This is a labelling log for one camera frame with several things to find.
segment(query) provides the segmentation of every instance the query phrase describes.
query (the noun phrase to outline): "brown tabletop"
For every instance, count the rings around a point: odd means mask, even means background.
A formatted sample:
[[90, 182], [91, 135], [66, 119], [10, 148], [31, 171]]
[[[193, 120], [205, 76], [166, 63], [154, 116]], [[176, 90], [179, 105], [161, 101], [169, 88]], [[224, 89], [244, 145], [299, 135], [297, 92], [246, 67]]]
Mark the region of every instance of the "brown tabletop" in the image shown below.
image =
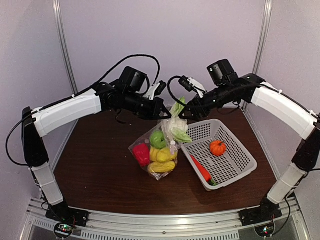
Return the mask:
[[123, 112], [79, 120], [55, 170], [57, 182], [71, 207], [123, 214], [177, 215], [211, 213], [256, 206], [276, 182], [268, 160], [244, 114], [238, 110], [209, 116], [221, 120], [257, 161], [257, 169], [243, 179], [207, 192], [179, 151], [178, 165], [156, 181], [143, 171], [128, 150], [157, 121]]

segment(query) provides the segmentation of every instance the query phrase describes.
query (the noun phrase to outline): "white plastic basket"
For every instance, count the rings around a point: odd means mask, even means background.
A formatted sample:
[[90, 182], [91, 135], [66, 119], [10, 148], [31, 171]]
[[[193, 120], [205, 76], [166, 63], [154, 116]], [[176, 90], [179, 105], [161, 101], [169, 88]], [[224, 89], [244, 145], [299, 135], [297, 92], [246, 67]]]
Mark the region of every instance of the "white plastic basket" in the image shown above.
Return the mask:
[[[190, 124], [188, 127], [187, 133], [192, 142], [184, 143], [181, 149], [207, 191], [226, 187], [257, 168], [254, 157], [221, 121], [205, 120]], [[214, 156], [210, 152], [210, 143], [214, 140], [225, 142], [226, 151], [222, 156]], [[208, 170], [217, 183], [216, 186], [206, 182], [190, 155]]]

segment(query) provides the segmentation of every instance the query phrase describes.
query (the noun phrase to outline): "white wall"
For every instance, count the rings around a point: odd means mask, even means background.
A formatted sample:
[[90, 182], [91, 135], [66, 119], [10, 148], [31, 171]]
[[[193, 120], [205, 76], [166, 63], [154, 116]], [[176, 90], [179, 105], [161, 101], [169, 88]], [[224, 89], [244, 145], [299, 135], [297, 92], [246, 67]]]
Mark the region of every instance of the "white wall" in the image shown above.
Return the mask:
[[[79, 90], [98, 80], [131, 54], [150, 54], [161, 64], [160, 78], [194, 77], [207, 90], [214, 84], [207, 66], [229, 59], [239, 75], [252, 71], [264, 11], [264, 0], [64, 0], [61, 12], [66, 41]], [[118, 79], [130, 65], [149, 75], [157, 65], [132, 59], [109, 75]], [[195, 94], [172, 83], [177, 97]], [[167, 104], [167, 91], [162, 95]]]
[[[272, 17], [259, 75], [286, 94], [320, 112], [320, 1], [273, 1]], [[248, 107], [280, 173], [300, 139], [276, 117]], [[312, 239], [319, 239], [320, 175], [313, 172], [296, 190]]]
[[[6, 156], [5, 139], [21, 119], [23, 108], [40, 107], [71, 92], [60, 49], [51, 0], [0, 1], [0, 239], [18, 237], [31, 196], [38, 188], [26, 167]], [[44, 139], [53, 160], [70, 125]], [[9, 143], [12, 157], [23, 163], [21, 128]]]

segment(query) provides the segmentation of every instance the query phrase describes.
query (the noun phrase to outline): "yellow fruit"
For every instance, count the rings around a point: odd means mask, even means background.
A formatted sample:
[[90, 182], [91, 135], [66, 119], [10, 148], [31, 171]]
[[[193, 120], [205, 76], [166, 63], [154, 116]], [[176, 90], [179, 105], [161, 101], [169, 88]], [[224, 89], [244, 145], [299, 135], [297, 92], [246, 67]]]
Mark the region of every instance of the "yellow fruit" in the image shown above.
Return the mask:
[[160, 162], [153, 162], [150, 163], [148, 166], [148, 172], [149, 173], [156, 173], [156, 174], [162, 174], [162, 173], [167, 173], [175, 169], [176, 164], [174, 161], [168, 161], [165, 163], [160, 163]]
[[174, 160], [177, 157], [177, 155], [178, 155], [178, 152], [175, 152], [173, 155], [171, 155], [170, 148], [165, 147], [161, 149], [156, 155], [156, 161], [159, 163], [166, 163]]
[[152, 162], [157, 161], [157, 155], [159, 153], [160, 149], [156, 149], [155, 147], [151, 146], [150, 148], [150, 160]]

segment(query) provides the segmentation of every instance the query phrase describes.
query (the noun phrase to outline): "plastic bag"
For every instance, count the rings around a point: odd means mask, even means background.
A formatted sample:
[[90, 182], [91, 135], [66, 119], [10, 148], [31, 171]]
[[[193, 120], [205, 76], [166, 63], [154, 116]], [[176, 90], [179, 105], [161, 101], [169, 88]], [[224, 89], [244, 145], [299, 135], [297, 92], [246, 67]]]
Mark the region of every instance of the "plastic bag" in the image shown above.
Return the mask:
[[192, 141], [187, 135], [187, 120], [178, 117], [183, 109], [175, 103], [170, 110], [172, 118], [161, 120], [129, 147], [140, 167], [158, 181], [176, 168], [179, 143]]

